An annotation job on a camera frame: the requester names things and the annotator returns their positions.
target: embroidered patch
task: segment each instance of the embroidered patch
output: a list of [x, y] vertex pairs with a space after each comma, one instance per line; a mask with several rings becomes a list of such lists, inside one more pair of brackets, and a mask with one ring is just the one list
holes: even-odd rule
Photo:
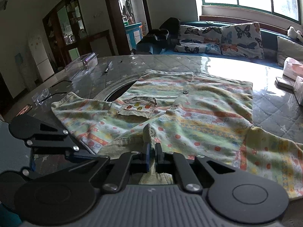
[[153, 97], [135, 96], [127, 100], [122, 106], [120, 115], [136, 115], [149, 118], [157, 106], [157, 101]]

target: black bag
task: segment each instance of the black bag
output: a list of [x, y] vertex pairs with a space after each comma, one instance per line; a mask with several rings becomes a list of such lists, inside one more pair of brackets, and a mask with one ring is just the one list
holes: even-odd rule
[[145, 37], [139, 42], [142, 43], [152, 43], [162, 49], [165, 49], [169, 45], [170, 36], [169, 31], [166, 29], [153, 29], [147, 33]]
[[169, 31], [169, 34], [172, 35], [178, 35], [180, 28], [180, 20], [177, 18], [170, 17], [168, 20], [166, 20], [161, 26], [160, 29], [166, 29]]

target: white refrigerator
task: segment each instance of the white refrigerator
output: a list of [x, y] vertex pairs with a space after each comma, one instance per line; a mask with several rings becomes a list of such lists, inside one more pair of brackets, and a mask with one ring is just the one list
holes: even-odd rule
[[35, 60], [40, 78], [44, 82], [50, 76], [54, 75], [54, 71], [49, 62], [41, 37], [38, 36], [29, 39], [28, 45]]

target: star pattern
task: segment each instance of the star pattern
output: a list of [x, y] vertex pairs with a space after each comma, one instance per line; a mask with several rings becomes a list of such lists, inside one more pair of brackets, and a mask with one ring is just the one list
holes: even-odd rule
[[284, 133], [287, 132], [285, 125], [281, 126], [281, 129], [280, 129], [280, 130], [283, 131]]

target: round black pad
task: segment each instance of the round black pad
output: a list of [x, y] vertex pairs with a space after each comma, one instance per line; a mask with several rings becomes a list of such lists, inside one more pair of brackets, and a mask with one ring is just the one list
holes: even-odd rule
[[254, 184], [243, 184], [237, 186], [232, 191], [232, 195], [239, 202], [248, 205], [261, 204], [266, 201], [268, 197], [266, 189]]
[[247, 172], [220, 175], [208, 191], [212, 208], [242, 224], [264, 224], [283, 216], [286, 191], [276, 182]]
[[14, 196], [17, 190], [26, 183], [16, 172], [0, 174], [0, 201], [7, 209], [15, 212]]
[[23, 185], [15, 194], [18, 214], [36, 225], [63, 225], [81, 218], [94, 205], [95, 190], [77, 173], [52, 174]]

